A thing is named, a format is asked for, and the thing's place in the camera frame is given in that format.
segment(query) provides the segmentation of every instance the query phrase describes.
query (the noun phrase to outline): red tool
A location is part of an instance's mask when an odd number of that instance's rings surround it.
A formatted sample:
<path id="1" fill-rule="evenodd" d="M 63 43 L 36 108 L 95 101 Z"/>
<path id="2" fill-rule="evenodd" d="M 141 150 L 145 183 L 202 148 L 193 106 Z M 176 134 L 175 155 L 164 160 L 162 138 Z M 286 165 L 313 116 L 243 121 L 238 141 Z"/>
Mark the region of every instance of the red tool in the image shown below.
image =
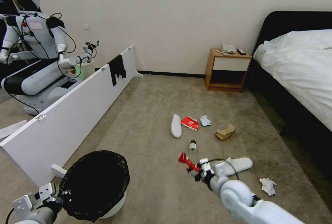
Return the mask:
<path id="1" fill-rule="evenodd" d="M 187 164 L 187 165 L 189 166 L 189 168 L 192 169 L 192 170 L 195 170 L 195 171 L 197 171 L 197 172 L 200 172 L 200 171 L 201 171 L 201 168 L 199 168 L 197 164 L 192 163 L 192 162 L 187 158 L 186 153 L 184 153 L 184 152 L 182 152 L 182 154 L 180 155 L 178 161 L 181 162 L 181 163 L 185 163 L 185 164 Z"/>

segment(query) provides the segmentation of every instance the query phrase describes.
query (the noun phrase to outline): red card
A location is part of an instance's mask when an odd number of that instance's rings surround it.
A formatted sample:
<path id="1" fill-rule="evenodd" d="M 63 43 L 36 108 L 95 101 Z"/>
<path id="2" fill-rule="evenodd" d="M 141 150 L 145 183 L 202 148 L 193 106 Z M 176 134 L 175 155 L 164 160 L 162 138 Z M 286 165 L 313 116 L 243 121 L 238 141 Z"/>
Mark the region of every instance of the red card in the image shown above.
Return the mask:
<path id="1" fill-rule="evenodd" d="M 194 119 L 192 117 L 185 117 L 181 120 L 181 124 L 188 127 L 189 129 L 193 129 L 194 131 L 198 130 L 198 122 L 197 119 Z"/>

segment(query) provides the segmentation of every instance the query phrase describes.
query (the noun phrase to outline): crumpled paper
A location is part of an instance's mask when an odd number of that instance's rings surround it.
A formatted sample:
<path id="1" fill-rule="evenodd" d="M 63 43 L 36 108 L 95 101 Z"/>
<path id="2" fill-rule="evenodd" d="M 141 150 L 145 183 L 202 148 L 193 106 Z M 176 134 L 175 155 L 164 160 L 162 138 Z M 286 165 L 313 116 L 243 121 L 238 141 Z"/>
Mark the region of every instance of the crumpled paper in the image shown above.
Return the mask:
<path id="1" fill-rule="evenodd" d="M 270 178 L 260 178 L 259 181 L 262 183 L 262 190 L 269 196 L 276 195 L 276 191 L 273 186 L 276 186 L 277 184 L 274 181 L 270 180 Z"/>
<path id="2" fill-rule="evenodd" d="M 235 127 L 231 124 L 228 124 L 228 127 L 224 130 L 216 130 L 215 135 L 220 139 L 224 140 L 227 137 L 231 136 L 235 131 Z"/>
<path id="3" fill-rule="evenodd" d="M 208 116 L 207 115 L 203 115 L 201 118 L 200 118 L 200 121 L 201 121 L 201 124 L 203 126 L 208 126 L 208 125 L 211 125 L 211 121 L 208 120 Z"/>

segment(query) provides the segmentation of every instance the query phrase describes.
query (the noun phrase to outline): bedside table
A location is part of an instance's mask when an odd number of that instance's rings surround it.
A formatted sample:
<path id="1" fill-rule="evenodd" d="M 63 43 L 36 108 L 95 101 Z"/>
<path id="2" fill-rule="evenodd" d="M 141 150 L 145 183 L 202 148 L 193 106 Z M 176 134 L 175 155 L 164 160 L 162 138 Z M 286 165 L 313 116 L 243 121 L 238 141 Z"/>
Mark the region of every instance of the bedside table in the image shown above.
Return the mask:
<path id="1" fill-rule="evenodd" d="M 240 92 L 245 82 L 251 55 L 238 52 L 225 56 L 211 48 L 206 66 L 205 86 L 208 90 Z"/>

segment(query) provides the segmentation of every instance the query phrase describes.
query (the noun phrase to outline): plastic bottle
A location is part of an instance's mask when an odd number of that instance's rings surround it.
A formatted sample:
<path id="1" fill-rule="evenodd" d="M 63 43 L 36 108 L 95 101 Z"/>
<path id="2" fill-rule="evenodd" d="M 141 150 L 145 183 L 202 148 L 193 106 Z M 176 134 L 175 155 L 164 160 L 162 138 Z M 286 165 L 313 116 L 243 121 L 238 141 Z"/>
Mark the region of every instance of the plastic bottle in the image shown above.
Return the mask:
<path id="1" fill-rule="evenodd" d="M 192 163 L 198 163 L 198 151 L 196 141 L 192 140 L 189 144 L 188 158 Z"/>

